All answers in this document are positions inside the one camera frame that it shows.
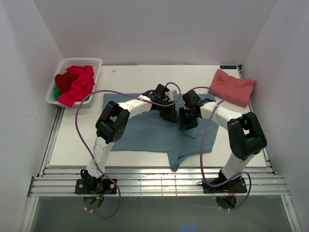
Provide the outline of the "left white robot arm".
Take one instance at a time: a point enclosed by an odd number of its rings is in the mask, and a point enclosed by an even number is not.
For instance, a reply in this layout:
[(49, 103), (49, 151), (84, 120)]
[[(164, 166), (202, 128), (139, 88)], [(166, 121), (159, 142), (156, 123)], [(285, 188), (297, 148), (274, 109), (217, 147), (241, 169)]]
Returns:
[(88, 146), (86, 147), (92, 160), (86, 169), (81, 170), (85, 187), (92, 193), (103, 189), (102, 177), (105, 175), (109, 153), (113, 145), (124, 135), (130, 118), (157, 110), (163, 120), (177, 123), (175, 104), (173, 93), (162, 84), (159, 84), (155, 90), (148, 90), (138, 97), (132, 96), (129, 101), (108, 102), (95, 124), (97, 138), (94, 148), (91, 150)]

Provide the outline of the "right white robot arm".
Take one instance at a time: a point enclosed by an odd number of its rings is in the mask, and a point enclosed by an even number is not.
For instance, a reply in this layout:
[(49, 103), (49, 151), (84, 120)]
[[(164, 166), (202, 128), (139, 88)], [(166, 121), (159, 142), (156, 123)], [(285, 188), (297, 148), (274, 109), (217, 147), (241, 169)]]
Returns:
[[(184, 107), (179, 109), (181, 129), (190, 130), (197, 127), (198, 118), (208, 120), (200, 147), (200, 168), (204, 184), (229, 192), (235, 187), (235, 179), (242, 176), (249, 161), (267, 146), (266, 137), (256, 114), (231, 111), (221, 106), (223, 100), (220, 102), (209, 98), (202, 100), (194, 90), (185, 93), (183, 101)], [(208, 182), (203, 170), (203, 146), (211, 122), (227, 130), (231, 155), (219, 171), (218, 177)]]

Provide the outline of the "blue t shirt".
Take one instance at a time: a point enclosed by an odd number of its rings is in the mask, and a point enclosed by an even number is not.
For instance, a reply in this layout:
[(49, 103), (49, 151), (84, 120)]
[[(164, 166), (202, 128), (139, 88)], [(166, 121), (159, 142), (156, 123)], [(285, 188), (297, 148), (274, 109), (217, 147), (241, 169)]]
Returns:
[[(150, 111), (129, 119), (124, 135), (112, 147), (107, 166), (114, 167), (197, 167), (206, 119), (198, 119), (198, 126), (181, 130), (178, 123), (160, 118)], [(203, 151), (210, 153), (217, 136), (218, 125), (210, 123)]]

